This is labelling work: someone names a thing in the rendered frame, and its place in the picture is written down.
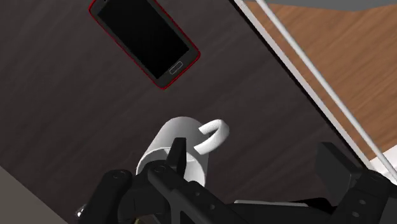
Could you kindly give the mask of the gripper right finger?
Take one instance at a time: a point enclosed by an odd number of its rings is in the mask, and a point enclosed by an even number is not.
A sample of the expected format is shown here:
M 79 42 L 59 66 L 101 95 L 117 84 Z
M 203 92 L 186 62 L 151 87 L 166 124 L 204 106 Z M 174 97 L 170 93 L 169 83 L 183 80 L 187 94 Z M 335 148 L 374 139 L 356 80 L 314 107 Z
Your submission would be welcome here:
M 360 168 L 332 143 L 320 143 L 316 172 L 337 206 L 326 224 L 397 224 L 397 185 Z

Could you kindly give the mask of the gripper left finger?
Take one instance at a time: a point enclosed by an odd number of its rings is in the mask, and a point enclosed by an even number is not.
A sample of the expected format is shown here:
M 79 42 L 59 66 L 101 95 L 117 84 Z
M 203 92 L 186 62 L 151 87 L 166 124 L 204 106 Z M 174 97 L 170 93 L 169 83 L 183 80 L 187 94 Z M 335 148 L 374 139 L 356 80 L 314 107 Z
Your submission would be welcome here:
M 235 211 L 196 181 L 186 181 L 186 139 L 173 140 L 166 159 L 147 163 L 134 176 L 106 172 L 80 214 L 78 224 L 133 224 L 166 214 L 166 224 L 245 224 Z

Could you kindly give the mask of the dark wooden table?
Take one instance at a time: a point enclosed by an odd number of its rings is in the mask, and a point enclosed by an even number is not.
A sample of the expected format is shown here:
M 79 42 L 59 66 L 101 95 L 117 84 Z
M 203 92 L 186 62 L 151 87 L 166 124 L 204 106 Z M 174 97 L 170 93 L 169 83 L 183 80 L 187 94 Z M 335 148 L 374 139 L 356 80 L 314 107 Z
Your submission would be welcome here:
M 330 198 L 317 147 L 358 158 L 232 0 L 158 0 L 201 56 L 161 90 L 88 12 L 92 0 L 0 0 L 0 166 L 68 223 L 161 126 L 220 118 L 207 188 L 224 202 Z

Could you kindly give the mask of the black phone with red edge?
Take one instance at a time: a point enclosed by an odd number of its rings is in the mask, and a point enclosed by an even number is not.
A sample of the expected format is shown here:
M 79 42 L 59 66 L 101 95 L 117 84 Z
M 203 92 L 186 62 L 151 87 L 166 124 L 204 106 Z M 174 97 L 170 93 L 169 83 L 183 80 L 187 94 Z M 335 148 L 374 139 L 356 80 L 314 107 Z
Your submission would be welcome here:
M 88 12 L 158 88 L 168 88 L 200 58 L 157 0 L 92 0 Z

